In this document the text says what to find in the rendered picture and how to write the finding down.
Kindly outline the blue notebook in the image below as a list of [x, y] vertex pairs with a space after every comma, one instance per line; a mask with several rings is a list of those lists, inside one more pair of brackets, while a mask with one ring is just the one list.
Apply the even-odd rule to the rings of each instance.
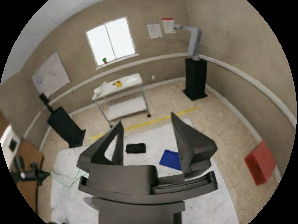
[[179, 153], [168, 149], [164, 150], [159, 165], [182, 171]]

